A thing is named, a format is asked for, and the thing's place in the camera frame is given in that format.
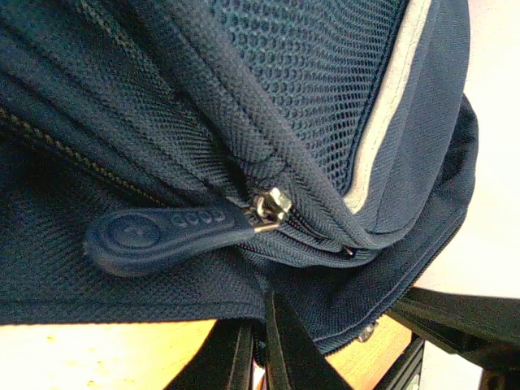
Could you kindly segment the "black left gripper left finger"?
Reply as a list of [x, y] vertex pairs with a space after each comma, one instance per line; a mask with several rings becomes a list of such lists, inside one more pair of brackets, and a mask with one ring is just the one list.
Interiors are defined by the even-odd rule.
[[253, 384], [253, 327], [219, 320], [188, 364], [166, 386], [177, 390], [247, 390]]

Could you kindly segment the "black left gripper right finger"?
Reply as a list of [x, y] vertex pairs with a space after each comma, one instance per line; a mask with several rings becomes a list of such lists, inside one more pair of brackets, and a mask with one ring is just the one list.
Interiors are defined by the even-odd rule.
[[266, 296], [266, 381], [268, 389], [350, 389], [311, 340], [284, 297]]

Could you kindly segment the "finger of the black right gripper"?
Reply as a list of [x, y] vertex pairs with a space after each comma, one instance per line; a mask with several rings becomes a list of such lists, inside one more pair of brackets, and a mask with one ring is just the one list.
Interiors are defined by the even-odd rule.
[[477, 366], [519, 364], [519, 300], [410, 289], [388, 314]]

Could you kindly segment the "navy blue student backpack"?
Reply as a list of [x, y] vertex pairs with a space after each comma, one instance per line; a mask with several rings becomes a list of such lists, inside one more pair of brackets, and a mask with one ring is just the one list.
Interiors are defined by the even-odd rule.
[[263, 322], [331, 353], [475, 186], [466, 1], [4, 1], [1, 322]]

